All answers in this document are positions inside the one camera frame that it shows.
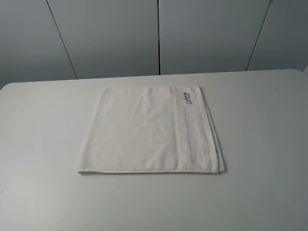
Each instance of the folded towel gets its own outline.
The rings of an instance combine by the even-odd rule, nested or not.
[[[102,90],[78,173],[223,171],[199,87]]]

